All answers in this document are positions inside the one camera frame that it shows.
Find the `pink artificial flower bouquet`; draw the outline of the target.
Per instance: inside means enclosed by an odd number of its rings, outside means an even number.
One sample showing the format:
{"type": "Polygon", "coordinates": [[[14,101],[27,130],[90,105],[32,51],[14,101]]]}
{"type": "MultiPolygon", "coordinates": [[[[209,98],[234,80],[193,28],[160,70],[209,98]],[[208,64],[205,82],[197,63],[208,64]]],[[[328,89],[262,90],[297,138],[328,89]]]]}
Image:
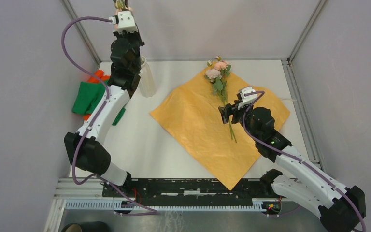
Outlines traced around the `pink artificial flower bouquet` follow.
{"type": "Polygon", "coordinates": [[[204,78],[211,83],[212,94],[217,95],[225,106],[229,103],[226,78],[230,75],[231,65],[220,56],[207,61],[206,65],[208,69],[205,71],[204,78]]]}

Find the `single artificial flower stem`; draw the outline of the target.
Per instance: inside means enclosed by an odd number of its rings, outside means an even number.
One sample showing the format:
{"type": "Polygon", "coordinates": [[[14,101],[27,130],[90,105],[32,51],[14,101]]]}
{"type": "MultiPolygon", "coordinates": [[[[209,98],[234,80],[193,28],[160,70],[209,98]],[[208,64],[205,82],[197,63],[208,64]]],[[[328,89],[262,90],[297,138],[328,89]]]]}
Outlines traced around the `single artificial flower stem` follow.
{"type": "Polygon", "coordinates": [[[118,11],[125,11],[125,10],[132,10],[131,7],[129,7],[128,0],[113,0],[114,7],[118,11]]]}

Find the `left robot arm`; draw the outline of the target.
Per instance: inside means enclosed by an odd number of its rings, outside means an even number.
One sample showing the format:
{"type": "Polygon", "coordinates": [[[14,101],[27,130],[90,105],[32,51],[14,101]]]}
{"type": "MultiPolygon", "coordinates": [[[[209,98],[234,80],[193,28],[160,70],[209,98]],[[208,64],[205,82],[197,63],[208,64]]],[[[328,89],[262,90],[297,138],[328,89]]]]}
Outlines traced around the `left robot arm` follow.
{"type": "Polygon", "coordinates": [[[132,192],[131,175],[112,163],[111,155],[104,148],[105,137],[119,112],[126,106],[140,82],[141,54],[144,45],[139,32],[114,32],[111,44],[111,75],[105,84],[99,104],[89,119],[77,132],[64,137],[67,155],[72,165],[73,179],[76,169],[90,172],[105,182],[114,184],[114,191],[121,197],[132,192]]]}

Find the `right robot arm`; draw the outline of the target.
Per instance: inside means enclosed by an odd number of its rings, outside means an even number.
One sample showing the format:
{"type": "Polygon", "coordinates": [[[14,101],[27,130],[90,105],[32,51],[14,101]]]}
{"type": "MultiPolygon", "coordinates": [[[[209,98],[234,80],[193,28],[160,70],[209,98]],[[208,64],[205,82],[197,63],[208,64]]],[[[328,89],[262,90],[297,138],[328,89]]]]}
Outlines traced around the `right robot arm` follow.
{"type": "Polygon", "coordinates": [[[294,201],[319,218],[329,232],[352,232],[361,226],[367,230],[365,193],[357,186],[347,187],[335,180],[304,156],[278,132],[271,111],[264,107],[227,104],[218,108],[223,123],[239,123],[255,141],[261,156],[294,175],[291,179],[271,169],[260,178],[260,192],[265,197],[275,194],[294,201]]]}

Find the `white ribbed vase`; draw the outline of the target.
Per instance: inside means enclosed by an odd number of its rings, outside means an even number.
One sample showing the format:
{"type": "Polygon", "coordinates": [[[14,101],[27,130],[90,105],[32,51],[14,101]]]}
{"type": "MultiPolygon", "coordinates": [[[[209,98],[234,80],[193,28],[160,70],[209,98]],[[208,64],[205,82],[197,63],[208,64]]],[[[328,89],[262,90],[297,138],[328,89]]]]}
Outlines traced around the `white ribbed vase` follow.
{"type": "Polygon", "coordinates": [[[139,89],[141,94],[146,97],[152,97],[156,93],[156,86],[154,78],[150,69],[147,59],[144,56],[141,56],[141,70],[140,70],[140,82],[139,89]]]}

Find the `green cloth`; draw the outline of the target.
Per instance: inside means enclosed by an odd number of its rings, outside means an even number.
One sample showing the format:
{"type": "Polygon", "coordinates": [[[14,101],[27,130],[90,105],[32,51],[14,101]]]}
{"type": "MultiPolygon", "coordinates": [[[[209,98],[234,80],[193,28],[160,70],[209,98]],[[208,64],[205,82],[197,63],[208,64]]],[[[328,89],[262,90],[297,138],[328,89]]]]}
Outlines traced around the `green cloth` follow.
{"type": "Polygon", "coordinates": [[[72,112],[89,119],[99,102],[101,101],[105,87],[101,83],[81,82],[78,94],[72,107],[72,112]]]}

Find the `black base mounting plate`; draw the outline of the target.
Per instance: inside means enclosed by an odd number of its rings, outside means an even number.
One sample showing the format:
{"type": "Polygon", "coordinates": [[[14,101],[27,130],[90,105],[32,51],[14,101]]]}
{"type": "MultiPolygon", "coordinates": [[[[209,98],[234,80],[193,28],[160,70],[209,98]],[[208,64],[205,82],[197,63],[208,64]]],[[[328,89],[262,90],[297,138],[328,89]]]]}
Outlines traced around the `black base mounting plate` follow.
{"type": "Polygon", "coordinates": [[[259,179],[240,179],[227,189],[218,179],[133,178],[119,189],[144,206],[252,206],[279,199],[259,179]]]}

